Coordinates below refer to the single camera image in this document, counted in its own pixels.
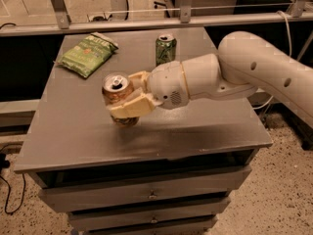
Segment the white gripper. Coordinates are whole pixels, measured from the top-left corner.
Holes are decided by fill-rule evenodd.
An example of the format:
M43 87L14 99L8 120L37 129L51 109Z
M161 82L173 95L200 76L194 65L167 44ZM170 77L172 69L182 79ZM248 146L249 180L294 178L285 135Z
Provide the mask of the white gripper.
M184 70L178 61L159 65L151 73L132 73L129 79L136 90L125 99L107 105L114 118L138 118L156 107L172 110L189 103ZM144 92L147 83L150 93Z

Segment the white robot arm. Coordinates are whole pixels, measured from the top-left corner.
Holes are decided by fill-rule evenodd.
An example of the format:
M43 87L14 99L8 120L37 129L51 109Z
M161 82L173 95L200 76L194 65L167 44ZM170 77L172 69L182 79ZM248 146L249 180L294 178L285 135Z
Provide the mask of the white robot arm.
M116 119L139 118L157 107L181 108L204 98L246 98L257 89L313 126L313 69L245 31L227 34L215 54L130 75L111 73L102 85L106 107Z

